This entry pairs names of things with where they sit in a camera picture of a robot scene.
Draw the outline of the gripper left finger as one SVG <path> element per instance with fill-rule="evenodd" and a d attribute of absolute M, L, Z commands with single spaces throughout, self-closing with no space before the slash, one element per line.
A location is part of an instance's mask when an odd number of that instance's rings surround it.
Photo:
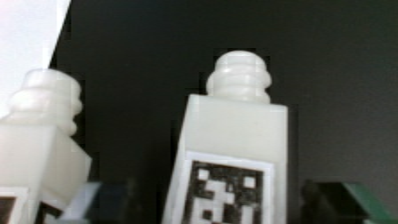
<path fill-rule="evenodd" d="M 57 218 L 57 224 L 136 224 L 136 184 L 88 182 Z"/>

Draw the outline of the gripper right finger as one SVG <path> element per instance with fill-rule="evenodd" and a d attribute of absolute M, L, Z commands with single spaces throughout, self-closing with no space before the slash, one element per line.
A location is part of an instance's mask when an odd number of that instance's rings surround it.
<path fill-rule="evenodd" d="M 303 224 L 397 224 L 397 217 L 363 184 L 306 181 Z"/>

